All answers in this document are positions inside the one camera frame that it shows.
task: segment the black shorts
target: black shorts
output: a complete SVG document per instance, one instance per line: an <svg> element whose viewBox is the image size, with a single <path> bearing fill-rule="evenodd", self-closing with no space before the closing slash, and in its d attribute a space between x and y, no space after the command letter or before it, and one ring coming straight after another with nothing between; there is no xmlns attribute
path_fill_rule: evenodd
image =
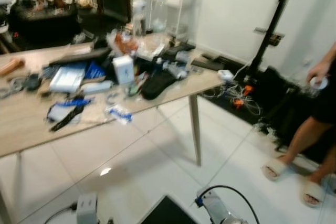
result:
<svg viewBox="0 0 336 224"><path fill-rule="evenodd" d="M312 117L321 123L336 124L336 80L329 80L315 100Z"/></svg>

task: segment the white wall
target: white wall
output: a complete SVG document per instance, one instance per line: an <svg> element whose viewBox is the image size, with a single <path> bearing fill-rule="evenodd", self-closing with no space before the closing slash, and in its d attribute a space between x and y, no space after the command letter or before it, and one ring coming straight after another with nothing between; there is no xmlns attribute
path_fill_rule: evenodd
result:
<svg viewBox="0 0 336 224"><path fill-rule="evenodd" d="M257 53L263 39L255 27L267 28L278 0L198 0L196 43L242 62ZM291 75L304 59L318 61L336 41L336 0L289 0L277 32L280 45L267 49L263 67Z"/></svg>

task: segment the black pouch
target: black pouch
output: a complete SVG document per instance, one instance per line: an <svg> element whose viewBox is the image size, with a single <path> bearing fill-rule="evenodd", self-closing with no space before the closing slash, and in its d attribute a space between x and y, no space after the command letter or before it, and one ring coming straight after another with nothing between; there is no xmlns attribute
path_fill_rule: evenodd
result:
<svg viewBox="0 0 336 224"><path fill-rule="evenodd" d="M175 81L176 79L171 73L163 70L145 81L141 94L146 100L153 100Z"/></svg>

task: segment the wooden table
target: wooden table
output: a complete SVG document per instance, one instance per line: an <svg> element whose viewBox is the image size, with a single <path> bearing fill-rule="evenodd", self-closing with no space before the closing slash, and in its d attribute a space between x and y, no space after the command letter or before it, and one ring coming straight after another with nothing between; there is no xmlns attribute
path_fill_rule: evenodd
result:
<svg viewBox="0 0 336 224"><path fill-rule="evenodd" d="M6 64L10 58L17 57L25 59L26 68L30 71L40 72L41 67L47 65L50 61L88 46L89 44L82 44L0 56L0 66ZM193 57L197 57L201 53L199 50L194 50L192 55ZM171 85L152 101L147 101L139 96L126 98L123 87L120 86L115 86L107 93L119 93L115 99L116 103L127 108L133 114L183 97L189 97L196 163L200 166L201 139L197 94L221 84L222 81L215 71L205 69L201 74L191 74L187 79ZM3 86L8 86L8 83L5 78L0 78L0 87ZM104 109L107 106L105 103L107 93L95 94L94 104L85 107L81 120L87 123L67 125L55 133L49 131L51 126L44 118L52 104L56 101L64 101L65 96L63 94L55 94L51 99L43 100L36 93L22 91L0 100L0 157L19 153L26 149L112 121L112 119L107 120L104 114Z"/></svg>

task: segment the clear plastic bottle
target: clear plastic bottle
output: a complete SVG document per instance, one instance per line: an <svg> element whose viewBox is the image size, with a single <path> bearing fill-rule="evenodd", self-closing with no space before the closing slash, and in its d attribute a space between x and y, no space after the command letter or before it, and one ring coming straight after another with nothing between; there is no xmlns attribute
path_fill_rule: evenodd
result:
<svg viewBox="0 0 336 224"><path fill-rule="evenodd" d="M160 42L167 27L167 6L165 0L156 0L153 12L153 31L157 33Z"/></svg>

